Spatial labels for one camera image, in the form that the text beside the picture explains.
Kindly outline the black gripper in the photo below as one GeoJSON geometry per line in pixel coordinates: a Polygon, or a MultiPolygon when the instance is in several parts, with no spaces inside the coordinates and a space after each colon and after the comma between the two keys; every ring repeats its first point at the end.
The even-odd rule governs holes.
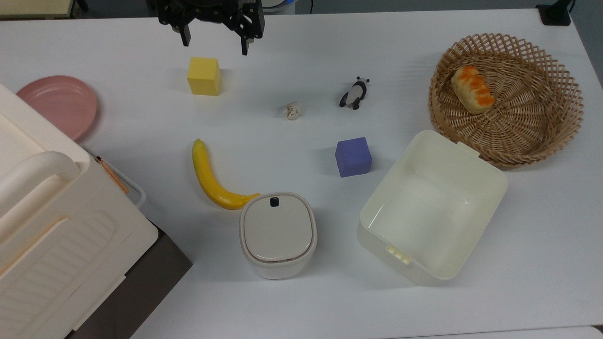
{"type": "Polygon", "coordinates": [[[243,56],[247,56],[249,45],[261,39],[265,20],[260,0],[158,0],[159,22],[170,25],[179,33],[185,47],[190,45],[189,23],[193,20],[224,24],[235,28],[241,38],[243,56]]]}

